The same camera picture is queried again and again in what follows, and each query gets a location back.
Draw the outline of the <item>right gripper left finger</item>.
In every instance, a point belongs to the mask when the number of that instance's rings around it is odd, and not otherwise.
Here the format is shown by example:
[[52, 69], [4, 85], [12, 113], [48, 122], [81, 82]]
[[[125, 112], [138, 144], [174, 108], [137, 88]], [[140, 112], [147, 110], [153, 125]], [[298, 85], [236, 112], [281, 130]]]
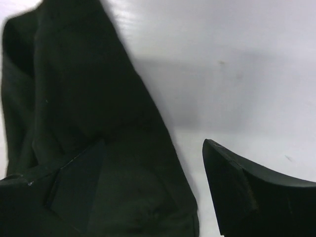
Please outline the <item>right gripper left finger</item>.
[[102, 162], [102, 140], [0, 181], [2, 237], [86, 237]]

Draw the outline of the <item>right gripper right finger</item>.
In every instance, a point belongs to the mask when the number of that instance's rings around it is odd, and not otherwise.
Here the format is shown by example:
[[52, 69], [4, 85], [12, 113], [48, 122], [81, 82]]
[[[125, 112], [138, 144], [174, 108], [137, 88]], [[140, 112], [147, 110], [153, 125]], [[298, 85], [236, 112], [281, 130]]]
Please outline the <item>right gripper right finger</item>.
[[315, 236], [315, 182], [266, 168], [210, 139], [202, 156], [222, 236]]

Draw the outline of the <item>black t shirt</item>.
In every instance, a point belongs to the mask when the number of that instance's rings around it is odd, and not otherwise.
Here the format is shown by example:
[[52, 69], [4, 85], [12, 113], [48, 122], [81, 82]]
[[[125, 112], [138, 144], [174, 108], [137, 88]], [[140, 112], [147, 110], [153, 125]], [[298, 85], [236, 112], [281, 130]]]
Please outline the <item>black t shirt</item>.
[[44, 0], [2, 35], [6, 177], [99, 140], [88, 237], [197, 237], [197, 201], [169, 132], [98, 0]]

